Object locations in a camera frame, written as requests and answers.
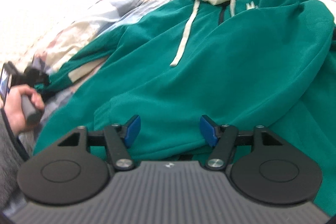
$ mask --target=gray sleeve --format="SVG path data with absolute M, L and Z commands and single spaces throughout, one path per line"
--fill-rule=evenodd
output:
M 28 159 L 22 144 L 14 137 L 6 114 L 0 114 L 0 209 L 17 189 L 16 174 L 20 165 Z

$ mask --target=sleeve cuff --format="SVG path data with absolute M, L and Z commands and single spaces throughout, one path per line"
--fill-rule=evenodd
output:
M 29 159 L 29 155 L 27 153 L 27 151 L 25 150 L 25 148 L 23 147 L 22 143 L 20 142 L 20 140 L 18 138 L 15 138 L 14 133 L 11 130 L 11 127 L 9 125 L 8 119 L 7 119 L 7 115 L 4 111 L 3 108 L 0 109 L 1 111 L 1 115 L 2 115 L 2 119 L 5 123 L 9 138 L 14 146 L 14 148 L 16 149 L 16 151 L 18 152 L 18 154 L 20 155 L 20 157 L 24 160 L 27 161 Z

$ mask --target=person's arm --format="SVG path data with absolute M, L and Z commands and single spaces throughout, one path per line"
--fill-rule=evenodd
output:
M 30 130 L 21 108 L 21 95 L 31 96 L 32 103 L 44 109 L 41 96 L 27 85 L 16 86 L 7 95 L 6 104 L 0 111 L 0 209 L 2 210 L 17 188 L 16 174 L 29 156 L 18 140 L 21 132 Z

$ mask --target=cream drawstring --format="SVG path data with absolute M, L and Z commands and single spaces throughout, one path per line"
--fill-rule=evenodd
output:
M 189 35 L 190 35 L 190 29 L 191 29 L 193 21 L 195 20 L 196 15 L 197 15 L 199 6 L 200 6 L 200 0 L 195 0 L 194 7 L 193 7 L 193 12 L 192 12 L 189 20 L 187 21 L 187 23 L 184 27 L 182 39 L 181 39 L 180 45 L 178 46 L 176 56 L 175 56 L 173 62 L 170 64 L 171 67 L 176 67 L 177 64 L 180 62 L 180 60 L 182 58 L 182 55 L 183 55 L 184 50 L 185 50 L 185 45 L 187 44 L 187 41 L 188 41 L 188 38 L 189 38 Z M 236 6 L 236 0 L 230 0 L 231 17 L 233 17 L 235 15 L 235 6 Z
M 181 39 L 180 45 L 177 49 L 176 56 L 175 56 L 173 62 L 170 64 L 171 67 L 176 67 L 177 64 L 179 63 L 179 61 L 182 58 L 182 55 L 183 55 L 184 49 L 185 49 L 185 45 L 187 44 L 187 41 L 188 41 L 188 38 L 189 38 L 191 24 L 193 23 L 196 15 L 197 15 L 197 11 L 198 11 L 199 6 L 200 6 L 200 0 L 195 0 L 194 7 L 193 7 L 193 12 L 192 12 L 190 18 L 188 19 L 188 21 L 187 21 L 187 23 L 184 27 L 182 39 Z

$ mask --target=white embroidered logo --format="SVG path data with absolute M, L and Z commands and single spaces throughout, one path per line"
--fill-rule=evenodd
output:
M 251 3 L 246 4 L 246 10 L 258 8 L 258 6 L 254 5 L 254 1 L 251 1 Z

